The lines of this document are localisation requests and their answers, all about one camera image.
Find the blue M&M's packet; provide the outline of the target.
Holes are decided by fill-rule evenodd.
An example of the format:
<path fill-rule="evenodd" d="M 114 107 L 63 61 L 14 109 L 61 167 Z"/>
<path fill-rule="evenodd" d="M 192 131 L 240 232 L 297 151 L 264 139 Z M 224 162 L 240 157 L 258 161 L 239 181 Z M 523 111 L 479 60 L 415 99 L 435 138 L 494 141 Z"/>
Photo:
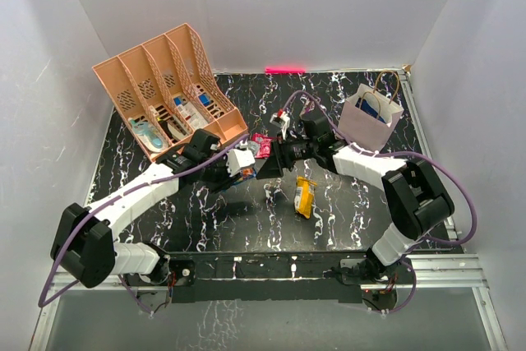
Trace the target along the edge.
<path fill-rule="evenodd" d="M 257 172 L 255 168 L 243 169 L 241 173 L 239 174 L 239 177 L 234 183 L 239 184 L 239 183 L 248 181 L 250 179 L 255 178 L 256 175 L 257 175 Z"/>

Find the blue Burts chips bag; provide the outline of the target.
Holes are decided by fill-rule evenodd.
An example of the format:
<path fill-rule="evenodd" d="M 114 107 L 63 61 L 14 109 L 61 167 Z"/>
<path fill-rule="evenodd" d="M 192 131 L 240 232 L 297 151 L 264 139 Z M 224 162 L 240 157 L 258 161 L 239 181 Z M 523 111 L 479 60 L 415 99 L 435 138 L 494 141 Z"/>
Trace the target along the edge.
<path fill-rule="evenodd" d="M 381 101 L 377 100 L 376 106 L 373 107 L 367 99 L 359 98 L 355 104 L 355 107 L 362 110 L 364 113 L 373 117 L 377 121 L 386 124 L 386 120 L 380 115 Z"/>

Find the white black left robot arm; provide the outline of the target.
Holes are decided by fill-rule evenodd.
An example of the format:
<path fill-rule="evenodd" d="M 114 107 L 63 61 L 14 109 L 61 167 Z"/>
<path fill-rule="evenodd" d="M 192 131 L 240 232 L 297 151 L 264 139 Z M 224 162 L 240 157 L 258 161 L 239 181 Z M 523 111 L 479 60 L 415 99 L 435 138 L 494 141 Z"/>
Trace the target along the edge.
<path fill-rule="evenodd" d="M 169 275 L 168 257 L 144 242 L 124 243 L 121 232 L 160 201 L 196 182 L 222 191 L 254 168 L 256 149 L 241 137 L 222 145 L 218 136 L 197 130 L 188 143 L 169 149 L 143 173 L 109 196 L 62 213 L 50 256 L 91 289 L 110 275 L 140 275 L 162 284 Z"/>

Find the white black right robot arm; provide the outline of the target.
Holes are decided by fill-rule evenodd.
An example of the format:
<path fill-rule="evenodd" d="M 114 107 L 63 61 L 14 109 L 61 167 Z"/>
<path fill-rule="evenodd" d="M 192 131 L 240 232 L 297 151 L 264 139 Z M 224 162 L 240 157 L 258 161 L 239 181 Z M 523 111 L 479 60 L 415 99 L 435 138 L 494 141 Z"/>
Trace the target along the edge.
<path fill-rule="evenodd" d="M 424 159 L 377 158 L 361 155 L 336 136 L 329 121 L 313 112 L 301 122 L 305 133 L 289 131 L 290 118 L 283 110 L 270 121 L 280 128 L 271 142 L 270 156 L 257 178 L 281 178 L 300 160 L 314 159 L 325 170 L 364 181 L 385 193 L 391 223 L 351 267 L 337 266 L 330 276 L 340 282 L 351 279 L 386 282 L 396 266 L 417 242 L 454 213 L 454 203 L 435 169 Z"/>

